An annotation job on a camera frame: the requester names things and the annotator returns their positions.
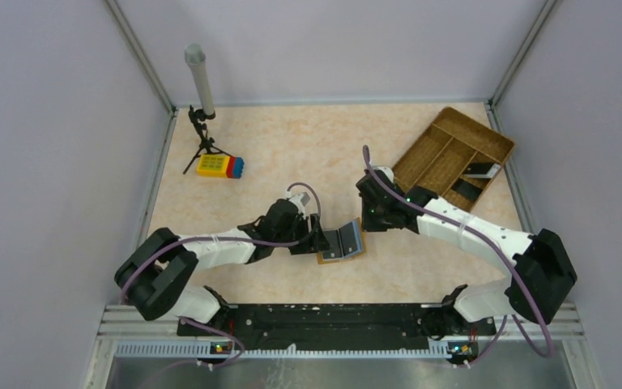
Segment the black credit card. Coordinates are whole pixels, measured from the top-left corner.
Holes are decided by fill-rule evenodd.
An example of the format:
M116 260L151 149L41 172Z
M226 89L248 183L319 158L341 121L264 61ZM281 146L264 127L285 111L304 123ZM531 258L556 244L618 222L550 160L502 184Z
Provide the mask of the black credit card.
M364 253L364 239L362 235L360 218L356 218L339 228L342 259L351 259Z
M339 231L337 229L324 230L323 233L329 246L327 250L322 252L322 261L334 262L340 260L343 257L343 251Z

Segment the yellow leather card holder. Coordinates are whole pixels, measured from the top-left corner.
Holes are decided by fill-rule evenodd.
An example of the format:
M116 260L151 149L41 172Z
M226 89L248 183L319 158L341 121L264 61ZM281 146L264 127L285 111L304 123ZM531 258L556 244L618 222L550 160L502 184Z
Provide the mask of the yellow leather card holder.
M317 263L332 264L353 260L366 251L361 219L355 218L338 229L324 229L329 248L317 253Z

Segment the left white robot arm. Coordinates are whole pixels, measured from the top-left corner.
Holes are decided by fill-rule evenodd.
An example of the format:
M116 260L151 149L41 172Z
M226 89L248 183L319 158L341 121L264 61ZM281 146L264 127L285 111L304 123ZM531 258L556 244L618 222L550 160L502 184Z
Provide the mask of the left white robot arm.
M213 289L190 285L196 271L247 265L286 248L292 255L327 247L319 213L305 214L297 197L278 199L264 216L224 233L192 237L164 227L154 231L117 269L122 300L146 321L187 317L208 335L227 325L227 304Z

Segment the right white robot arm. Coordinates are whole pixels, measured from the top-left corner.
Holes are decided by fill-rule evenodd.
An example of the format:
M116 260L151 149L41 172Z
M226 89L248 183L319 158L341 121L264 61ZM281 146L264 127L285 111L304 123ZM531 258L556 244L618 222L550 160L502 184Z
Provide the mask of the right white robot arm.
M366 171L356 188L364 231L408 229L448 242L504 274L486 284L461 285L445 297L442 322L454 334L506 314L548 325L577 282L564 243L551 230L531 234L507 229L419 186L403 193L389 169Z

